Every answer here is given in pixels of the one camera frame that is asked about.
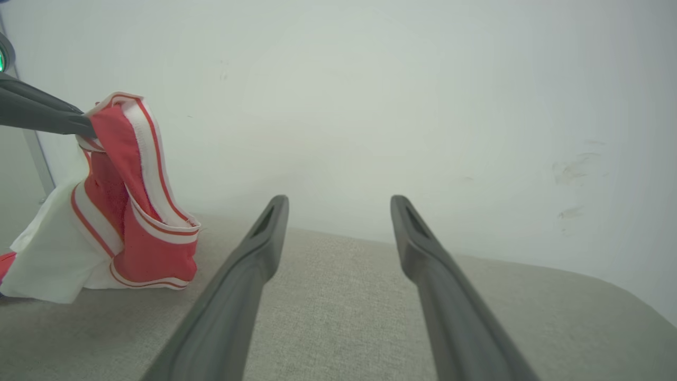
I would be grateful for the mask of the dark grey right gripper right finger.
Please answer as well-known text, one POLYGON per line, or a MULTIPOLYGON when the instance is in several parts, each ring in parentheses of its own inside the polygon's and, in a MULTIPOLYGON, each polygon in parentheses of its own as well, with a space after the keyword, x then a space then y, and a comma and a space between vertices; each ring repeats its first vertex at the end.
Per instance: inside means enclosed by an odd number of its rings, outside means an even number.
POLYGON ((418 290, 438 381, 540 381, 407 197, 392 196, 391 220, 401 268, 418 290))

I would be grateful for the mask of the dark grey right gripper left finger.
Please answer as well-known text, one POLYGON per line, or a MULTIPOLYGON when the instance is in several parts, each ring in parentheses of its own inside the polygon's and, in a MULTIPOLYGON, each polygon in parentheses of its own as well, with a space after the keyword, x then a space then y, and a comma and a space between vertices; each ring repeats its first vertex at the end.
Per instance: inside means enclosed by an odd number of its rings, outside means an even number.
POLYGON ((278 270, 288 216, 288 197, 273 197, 142 381, 243 380, 261 295, 278 270))

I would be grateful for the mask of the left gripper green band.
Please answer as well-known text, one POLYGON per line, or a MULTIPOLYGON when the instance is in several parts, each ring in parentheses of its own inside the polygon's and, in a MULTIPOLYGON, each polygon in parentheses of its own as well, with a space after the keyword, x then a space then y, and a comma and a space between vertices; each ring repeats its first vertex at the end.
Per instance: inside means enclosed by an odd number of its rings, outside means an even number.
POLYGON ((14 46, 0 32, 0 125, 96 137, 92 122, 79 108, 4 73, 14 64, 14 46))

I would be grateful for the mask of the red and white garment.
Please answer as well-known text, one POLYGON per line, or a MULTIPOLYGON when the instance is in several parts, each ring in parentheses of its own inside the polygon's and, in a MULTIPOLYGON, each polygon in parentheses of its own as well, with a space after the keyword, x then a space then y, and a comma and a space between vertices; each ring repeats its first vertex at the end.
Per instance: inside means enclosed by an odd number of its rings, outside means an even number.
POLYGON ((0 256, 0 296, 61 304, 82 289, 185 288, 200 222, 174 197, 159 123, 140 95, 114 92, 85 116, 75 169, 0 256))

